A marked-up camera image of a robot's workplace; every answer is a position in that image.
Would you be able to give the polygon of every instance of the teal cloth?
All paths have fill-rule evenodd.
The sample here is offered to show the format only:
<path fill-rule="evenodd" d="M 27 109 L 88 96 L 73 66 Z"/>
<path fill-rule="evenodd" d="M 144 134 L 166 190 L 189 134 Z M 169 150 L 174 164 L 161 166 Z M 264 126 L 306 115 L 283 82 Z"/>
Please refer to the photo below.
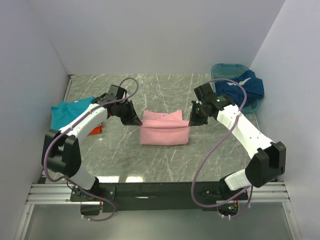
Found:
<path fill-rule="evenodd" d="M 51 107 L 51 129 L 59 130 L 79 117 L 91 104 L 94 97 L 76 100 L 74 102 L 60 102 Z"/>

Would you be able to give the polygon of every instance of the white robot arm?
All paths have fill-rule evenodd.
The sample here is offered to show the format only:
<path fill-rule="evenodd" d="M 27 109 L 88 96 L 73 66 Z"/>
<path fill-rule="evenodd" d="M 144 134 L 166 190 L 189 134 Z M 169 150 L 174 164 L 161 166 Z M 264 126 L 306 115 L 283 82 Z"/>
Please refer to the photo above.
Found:
<path fill-rule="evenodd" d="M 231 191 L 247 186 L 261 187 L 285 172 L 286 147 L 274 143 L 263 135 L 241 112 L 228 96 L 217 96 L 209 83 L 194 89 L 197 101 L 192 101 L 190 126 L 208 124 L 213 117 L 231 129 L 238 116 L 232 134 L 243 145 L 251 161 L 245 169 L 234 172 L 222 179 Z"/>
<path fill-rule="evenodd" d="M 92 190 L 93 192 L 98 190 L 99 180 L 91 175 L 81 164 L 82 159 L 79 145 L 96 126 L 110 116 L 120 117 L 124 125 L 142 125 L 142 122 L 134 110 L 133 103 L 130 100 L 124 100 L 97 108 L 97 106 L 101 104 L 121 100 L 125 95 L 127 95 L 127 90 L 120 86 L 111 85 L 108 93 L 96 97 L 89 107 L 70 124 L 60 128 L 58 131 L 50 129 L 44 139 L 42 165 L 44 165 L 44 157 L 49 144 L 61 133 L 71 128 L 68 133 L 61 136 L 50 150 L 47 159 L 48 169 L 67 176 L 82 189 Z M 81 122 L 72 128 L 72 126 L 80 120 Z"/>

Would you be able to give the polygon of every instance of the cable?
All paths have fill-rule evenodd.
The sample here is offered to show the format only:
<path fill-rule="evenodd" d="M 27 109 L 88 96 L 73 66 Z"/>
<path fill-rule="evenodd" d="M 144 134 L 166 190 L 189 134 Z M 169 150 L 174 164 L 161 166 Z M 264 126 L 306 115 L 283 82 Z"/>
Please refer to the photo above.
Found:
<path fill-rule="evenodd" d="M 69 182 L 68 182 L 68 181 L 66 181 L 66 185 L 67 185 L 68 188 L 70 188 L 71 190 L 73 190 L 73 188 L 69 186 Z"/>
<path fill-rule="evenodd" d="M 102 103 L 102 104 L 100 104 L 100 105 L 98 105 L 98 106 L 93 107 L 93 108 L 90 110 L 90 112 L 87 111 L 87 112 L 86 112 L 81 118 L 79 118 L 72 126 L 70 126 L 70 127 L 69 127 L 67 130 L 65 130 L 64 132 L 61 132 L 60 135 L 58 135 L 55 139 L 53 139 L 53 141 L 49 144 L 47 150 L 45 151 L 44 158 L 43 158 L 43 169 L 44 169 L 44 173 L 45 173 L 46 178 L 47 178 L 49 181 L 55 183 L 55 182 L 58 182 L 59 180 L 65 178 L 68 182 L 70 182 L 71 184 L 77 186 L 76 183 L 74 183 L 72 180 L 70 180 L 70 179 L 67 178 L 66 176 L 61 176 L 61 177 L 58 177 L 57 179 L 53 179 L 53 178 L 49 175 L 49 172 L 48 172 L 48 157 L 49 157 L 49 153 L 50 153 L 52 147 L 56 144 L 57 141 L 59 141 L 59 139 L 61 139 L 61 138 L 63 137 L 63 135 L 69 133 L 73 128 L 75 128 L 78 124 L 80 124 L 87 116 L 89 116 L 93 111 L 95 111 L 95 110 L 97 110 L 97 109 L 99 109 L 99 108 L 101 108 L 101 107 L 104 107 L 104 106 L 106 106 L 106 105 L 123 102 L 123 101 L 128 100 L 129 98 L 131 98 L 133 95 L 135 95 L 135 94 L 137 93 L 138 89 L 139 89 L 139 83 L 138 83 L 138 81 L 137 81 L 135 78 L 133 78 L 133 77 L 127 77 L 127 78 L 125 78 L 125 79 L 123 79 L 123 80 L 121 81 L 120 85 L 121 85 L 123 82 L 127 81 L 127 80 L 133 80 L 133 81 L 136 83 L 136 89 L 134 90 L 134 92 L 133 92 L 131 95 L 126 96 L 125 98 L 122 98 L 122 99 L 113 100 L 113 101 L 108 101 L 108 102 L 105 102 L 105 103 Z M 84 194 L 86 194 L 86 195 L 88 195 L 88 196 L 91 196 L 91 197 L 93 197 L 93 198 L 99 199 L 99 200 L 101 200 L 101 201 L 103 201 L 103 202 L 107 202 L 107 203 L 109 203 L 109 204 L 113 207 L 113 213 L 112 213 L 110 216 L 106 217 L 106 218 L 102 218 L 102 219 L 90 219 L 90 218 L 85 217 L 86 219 L 92 220 L 92 221 L 94 221 L 94 222 L 101 222 L 101 221 L 110 219 L 110 218 L 116 213 L 116 211 L 117 211 L 116 206 L 115 206 L 111 201 L 109 201 L 108 199 L 105 199 L 105 198 L 103 198 L 103 197 L 96 196 L 96 195 L 94 195 L 94 194 L 92 194 L 92 193 L 89 193 L 89 192 L 87 192 L 86 190 L 84 190 L 83 188 L 81 188 L 81 187 L 79 187 L 79 186 L 78 186 L 78 188 L 79 188 Z"/>
<path fill-rule="evenodd" d="M 211 82 L 216 82 L 216 81 L 228 81 L 228 82 L 231 82 L 231 83 L 234 83 L 235 85 L 237 85 L 242 91 L 243 91 L 243 102 L 242 104 L 240 105 L 239 107 L 239 112 L 242 110 L 242 108 L 244 107 L 244 105 L 246 104 L 246 101 L 247 101 L 247 93 L 246 93 L 246 90 L 239 84 L 237 83 L 236 81 L 233 81 L 231 79 L 227 79 L 227 78 L 216 78 L 216 79 L 213 79 L 207 83 L 211 83 Z M 240 192 L 238 192 L 237 194 L 235 194 L 234 196 L 230 197 L 229 199 L 221 202 L 221 203 L 216 203 L 216 204 L 212 204 L 212 205 L 205 205 L 205 204 L 202 204 L 200 202 L 198 202 L 196 200 L 196 197 L 195 197 L 195 185 L 196 185 L 196 181 L 197 181 L 197 178 L 200 174 L 200 171 L 201 169 L 203 168 L 203 166 L 205 165 L 205 163 L 207 162 L 208 158 L 210 157 L 210 155 L 220 146 L 220 144 L 222 144 L 224 142 L 224 140 L 226 140 L 227 137 L 229 137 L 229 135 L 232 133 L 232 131 L 236 128 L 237 124 L 238 124 L 238 121 L 239 121 L 239 117 L 240 115 L 238 114 L 235 118 L 235 121 L 234 121 L 234 124 L 233 126 L 231 127 L 231 129 L 228 131 L 228 133 L 211 149 L 211 151 L 209 152 L 209 154 L 204 158 L 203 162 L 201 163 L 200 167 L 198 168 L 198 170 L 196 171 L 195 175 L 194 175 L 194 178 L 192 180 L 192 184 L 191 184 L 191 198 L 193 200 L 193 202 L 195 204 L 197 204 L 199 207 L 202 207 L 202 208 L 215 208 L 215 207 L 219 207 L 219 206 L 222 206 L 226 203 L 228 203 L 229 201 L 235 199 L 236 197 L 238 197 L 239 195 L 241 195 L 242 193 L 244 193 L 248 188 L 249 186 L 245 187 L 244 189 L 242 189 Z"/>

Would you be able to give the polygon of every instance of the blue cloth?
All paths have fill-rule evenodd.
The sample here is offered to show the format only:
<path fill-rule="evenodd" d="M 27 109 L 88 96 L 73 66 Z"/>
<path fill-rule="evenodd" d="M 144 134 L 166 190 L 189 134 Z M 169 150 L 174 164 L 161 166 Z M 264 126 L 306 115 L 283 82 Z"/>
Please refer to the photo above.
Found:
<path fill-rule="evenodd" d="M 91 104 L 94 97 L 80 99 L 74 102 L 60 102 L 51 107 L 51 129 L 59 130 L 79 117 Z"/>
<path fill-rule="evenodd" d="M 242 75 L 236 78 L 231 78 L 239 83 L 246 91 L 247 100 L 245 105 L 250 104 L 254 99 L 262 99 L 265 95 L 264 84 L 260 78 L 257 78 L 251 70 L 245 71 Z M 218 96 L 228 95 L 231 99 L 240 106 L 244 100 L 244 93 L 234 83 L 227 81 L 216 81 L 215 90 Z"/>

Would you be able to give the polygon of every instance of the white wall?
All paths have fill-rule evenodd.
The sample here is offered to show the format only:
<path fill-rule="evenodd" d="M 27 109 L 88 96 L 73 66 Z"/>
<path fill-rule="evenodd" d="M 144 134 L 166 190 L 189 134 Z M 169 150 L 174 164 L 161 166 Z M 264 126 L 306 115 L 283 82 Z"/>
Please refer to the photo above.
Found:
<path fill-rule="evenodd" d="M 320 239 L 320 1 L 286 0 L 251 68 L 261 130 L 287 147 L 283 176 L 304 240 Z"/>
<path fill-rule="evenodd" d="M 0 239 L 13 239 L 28 192 L 41 174 L 53 104 L 67 73 L 25 0 L 0 7 Z"/>
<path fill-rule="evenodd" d="M 250 66 L 285 0 L 28 0 L 69 74 Z"/>

